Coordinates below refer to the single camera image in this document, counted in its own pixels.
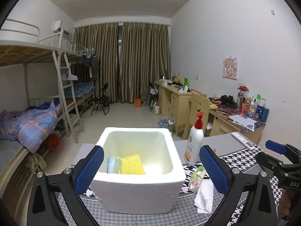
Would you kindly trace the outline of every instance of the remote control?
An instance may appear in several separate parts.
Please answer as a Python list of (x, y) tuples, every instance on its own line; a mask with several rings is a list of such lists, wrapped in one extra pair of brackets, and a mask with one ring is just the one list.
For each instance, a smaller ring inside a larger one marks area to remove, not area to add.
[(255, 147), (250, 142), (248, 142), (248, 140), (246, 140), (242, 135), (240, 135), (239, 132), (231, 133), (231, 135), (235, 137), (239, 142), (241, 142), (248, 150), (255, 149)]

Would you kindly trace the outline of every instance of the red pump head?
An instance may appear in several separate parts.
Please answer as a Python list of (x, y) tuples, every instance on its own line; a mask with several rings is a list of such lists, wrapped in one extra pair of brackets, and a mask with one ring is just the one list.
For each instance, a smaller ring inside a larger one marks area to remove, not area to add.
[(203, 128), (203, 121), (202, 121), (203, 114), (204, 114), (203, 112), (197, 113), (197, 117), (199, 119), (195, 122), (195, 129)]

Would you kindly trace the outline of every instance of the plaid blanket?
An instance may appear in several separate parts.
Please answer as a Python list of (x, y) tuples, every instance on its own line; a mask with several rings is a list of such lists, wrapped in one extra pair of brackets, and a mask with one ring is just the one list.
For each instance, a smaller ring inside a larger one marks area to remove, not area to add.
[(30, 152), (35, 153), (47, 136), (55, 129), (62, 106), (51, 103), (46, 110), (6, 110), (0, 113), (0, 139), (19, 140)]
[[(93, 91), (94, 87), (91, 83), (78, 83), (73, 85), (75, 98), (84, 98), (85, 95)], [(72, 99), (71, 87), (64, 89), (65, 98)]]

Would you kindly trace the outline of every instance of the white foam container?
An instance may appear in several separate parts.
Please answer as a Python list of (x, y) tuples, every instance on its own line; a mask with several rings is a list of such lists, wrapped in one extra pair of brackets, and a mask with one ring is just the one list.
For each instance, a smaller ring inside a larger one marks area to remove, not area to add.
[[(104, 160), (90, 187), (106, 211), (127, 214), (169, 212), (186, 174), (166, 128), (107, 127), (97, 145)], [(139, 155), (146, 175), (107, 173), (110, 157)]]

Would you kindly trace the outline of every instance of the white wall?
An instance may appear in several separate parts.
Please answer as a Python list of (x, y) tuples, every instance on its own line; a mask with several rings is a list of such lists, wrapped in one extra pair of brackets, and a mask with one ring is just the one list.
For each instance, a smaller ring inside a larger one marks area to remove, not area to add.
[[(301, 25), (284, 0), (190, 0), (172, 18), (171, 73), (207, 96), (237, 98), (237, 82), (270, 109), (268, 139), (301, 149)], [(223, 58), (237, 57), (239, 80), (222, 78)]]
[[(114, 17), (94, 17), (88, 19), (81, 19), (75, 22), (74, 27), (81, 27), (86, 25), (110, 23), (110, 22), (144, 22), (162, 25), (170, 25), (171, 19), (156, 16), (114, 16)], [(171, 27), (168, 27), (168, 34), (170, 37)]]
[[(63, 27), (73, 32), (75, 21), (54, 5), (50, 0), (20, 0), (11, 11), (10, 19), (20, 20), (38, 26), (41, 30), (40, 39), (53, 34), (52, 28), (57, 20), (63, 21)], [(26, 32), (35, 32), (27, 26), (14, 22), (5, 22), (3, 28), (11, 28)], [(33, 36), (9, 31), (0, 31), (0, 40), (21, 40), (36, 42)], [(65, 38), (63, 48), (70, 49), (70, 43)], [(58, 82), (55, 65), (30, 64), (28, 66), (29, 97), (38, 98), (58, 94)], [(0, 93), (0, 112), (23, 110), (27, 107), (24, 67), (23, 65), (0, 68), (0, 85), (5, 86)]]

